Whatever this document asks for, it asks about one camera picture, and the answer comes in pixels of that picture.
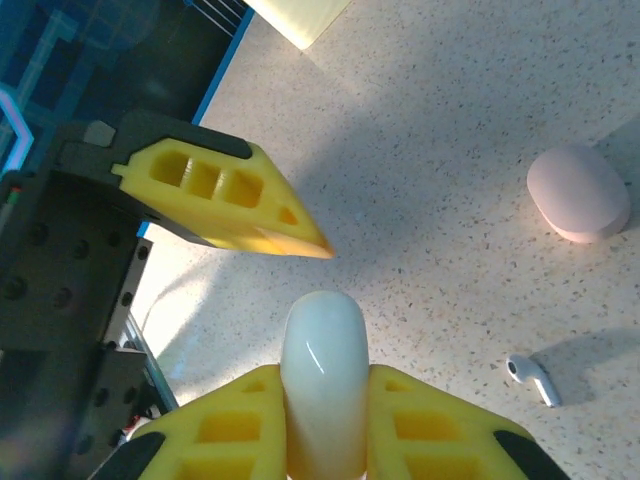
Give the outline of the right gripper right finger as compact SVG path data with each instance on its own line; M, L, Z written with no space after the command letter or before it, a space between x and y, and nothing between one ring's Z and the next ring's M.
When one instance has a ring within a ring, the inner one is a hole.
M567 479L519 424L396 368L370 367L369 479Z

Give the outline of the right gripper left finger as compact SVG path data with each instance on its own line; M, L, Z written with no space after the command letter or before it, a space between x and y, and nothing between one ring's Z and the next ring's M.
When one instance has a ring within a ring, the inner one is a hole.
M285 479L279 367L256 368L137 428L94 479Z

